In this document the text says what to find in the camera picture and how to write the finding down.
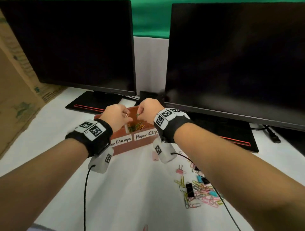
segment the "left hand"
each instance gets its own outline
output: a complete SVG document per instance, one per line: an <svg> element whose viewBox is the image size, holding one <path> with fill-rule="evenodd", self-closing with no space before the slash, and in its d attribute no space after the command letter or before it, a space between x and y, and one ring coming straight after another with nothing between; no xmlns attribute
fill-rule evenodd
<svg viewBox="0 0 305 231"><path fill-rule="evenodd" d="M116 132L125 124L133 121L131 117L126 116L126 114L128 115L129 113L130 111L124 105L114 104L106 107L99 119L108 123L112 128L112 131Z"/></svg>

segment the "forearm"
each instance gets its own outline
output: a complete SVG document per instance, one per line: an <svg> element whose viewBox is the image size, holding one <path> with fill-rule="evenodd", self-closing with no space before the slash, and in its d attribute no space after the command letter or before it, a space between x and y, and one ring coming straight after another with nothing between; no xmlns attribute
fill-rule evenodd
<svg viewBox="0 0 305 231"><path fill-rule="evenodd" d="M0 178L1 230L26 230L88 157L67 139Z"/></svg>
<svg viewBox="0 0 305 231"><path fill-rule="evenodd" d="M294 205L302 194L305 195L304 186L278 169L194 124L181 126L174 140L248 219L255 219L253 214L259 211Z"/></svg>

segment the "black cable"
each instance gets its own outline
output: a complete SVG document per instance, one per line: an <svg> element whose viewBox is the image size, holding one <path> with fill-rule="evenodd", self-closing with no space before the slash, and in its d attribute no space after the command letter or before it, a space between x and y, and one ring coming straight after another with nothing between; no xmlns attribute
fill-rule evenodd
<svg viewBox="0 0 305 231"><path fill-rule="evenodd" d="M184 156L184 155L182 155L182 154L180 154L180 153L172 152L171 155L173 155L173 154L177 154L177 155L179 155L179 156L183 156L184 158L188 159L190 162L194 163L193 161L191 161L190 158L187 158L186 156Z"/></svg>
<svg viewBox="0 0 305 231"><path fill-rule="evenodd" d="M180 153L173 152L173 153L171 153L171 154L172 154L172 155L173 155L173 154L177 154L177 155L179 155L179 156L183 156L184 158L188 159L190 162L194 163L194 162L191 161L189 158L187 158L186 156L184 156L184 155L182 155L182 154L180 154ZM214 186L213 186L213 188L214 188L215 192L217 193L217 195L219 196L219 198L221 199L222 203L224 204L224 206L225 206L226 210L228 211L230 217L232 218L234 224L236 225L236 227L238 228L238 230L241 231L240 228L238 227L236 221L234 220L233 216L231 215L231 213L230 213L228 207L226 206L224 200L221 198L220 194L218 193L218 191L216 190L216 188L215 188Z"/></svg>
<svg viewBox="0 0 305 231"><path fill-rule="evenodd" d="M270 126L269 125L264 125L264 127L263 128L252 128L252 127L250 127L251 128L251 130L255 130L255 131L262 131L262 130L266 130L267 128L269 128Z"/></svg>
<svg viewBox="0 0 305 231"><path fill-rule="evenodd" d="M85 191L84 191L84 231L86 231L86 188L87 188L87 181L88 181L88 176L89 176L89 172L91 170L91 168L95 167L95 165L92 165L89 168L87 177L86 177L86 182L85 182Z"/></svg>

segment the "black monitor screen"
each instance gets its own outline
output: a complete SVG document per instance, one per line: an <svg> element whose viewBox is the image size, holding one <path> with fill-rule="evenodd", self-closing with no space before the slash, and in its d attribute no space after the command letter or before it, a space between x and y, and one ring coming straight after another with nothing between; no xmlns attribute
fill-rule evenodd
<svg viewBox="0 0 305 231"><path fill-rule="evenodd" d="M0 8L41 82L135 92L130 1L1 1Z"/></svg>
<svg viewBox="0 0 305 231"><path fill-rule="evenodd" d="M305 128L304 77L305 4L173 4L171 105Z"/></svg>

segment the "right hand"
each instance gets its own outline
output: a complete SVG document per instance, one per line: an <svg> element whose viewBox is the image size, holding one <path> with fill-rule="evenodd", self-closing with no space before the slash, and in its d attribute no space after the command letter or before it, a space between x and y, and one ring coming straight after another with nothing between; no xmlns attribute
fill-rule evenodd
<svg viewBox="0 0 305 231"><path fill-rule="evenodd" d="M147 98L143 100L138 109L138 120L144 120L150 124L153 124L153 120L156 117L156 114L163 110L164 107L156 99Z"/></svg>

